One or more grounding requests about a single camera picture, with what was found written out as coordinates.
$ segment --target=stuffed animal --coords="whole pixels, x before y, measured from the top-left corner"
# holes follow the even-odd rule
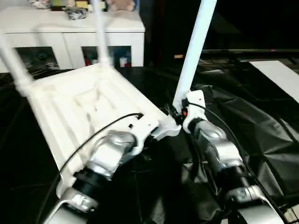
[[[50,8],[50,0],[29,0],[30,4],[37,9]]]
[[[134,0],[106,0],[112,11],[127,10],[132,12],[135,8]]]

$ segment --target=black tarp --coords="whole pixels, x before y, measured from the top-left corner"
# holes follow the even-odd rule
[[[246,160],[276,202],[297,204],[299,105],[249,64],[241,63],[223,73],[200,70],[192,89],[203,90],[206,106],[235,132]],[[180,68],[119,71],[159,108],[171,104]],[[36,78],[54,73],[57,71],[45,71]],[[57,168],[27,100],[5,77],[0,84],[0,147],[10,164],[7,214],[9,223],[35,223]],[[103,199],[90,223],[206,223],[212,219],[215,223],[222,212],[216,202],[219,191],[207,164],[202,163],[200,149],[181,132],[153,144],[122,166],[107,192],[108,199]],[[53,192],[46,210],[55,199]]]

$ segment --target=white cabinet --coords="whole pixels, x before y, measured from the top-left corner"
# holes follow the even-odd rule
[[[61,33],[5,34],[13,48],[50,47],[60,69],[71,69],[72,64]],[[8,72],[2,60],[0,72]]]
[[[104,12],[103,20],[108,46],[129,47],[132,66],[143,66],[145,28],[138,11]],[[18,52],[20,48],[46,48],[60,69],[84,67],[84,47],[97,46],[93,14],[70,21],[64,12],[9,7],[0,11],[0,30]],[[0,72],[7,72],[2,60]]]
[[[83,47],[97,46],[95,33],[64,33],[73,68],[85,66]],[[144,33],[107,33],[108,46],[130,46],[132,66],[143,66]]]

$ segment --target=dark background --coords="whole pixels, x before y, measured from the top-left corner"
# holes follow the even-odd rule
[[[145,66],[182,63],[173,57],[185,56],[199,5],[197,0],[140,2]],[[219,0],[204,49],[299,49],[298,9],[297,1]]]

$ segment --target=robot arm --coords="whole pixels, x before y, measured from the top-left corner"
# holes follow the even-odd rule
[[[158,126],[157,120],[143,116],[127,131],[109,131],[93,146],[85,167],[74,174],[76,181],[63,193],[44,224],[85,224],[117,168],[142,151],[145,140]]]
[[[205,106],[202,91],[187,94],[183,128],[190,133],[203,150],[213,172],[216,184],[222,188],[224,203],[239,213],[233,223],[283,224],[282,219],[255,185],[237,147],[227,139],[225,132],[208,121],[203,109],[189,103]]]

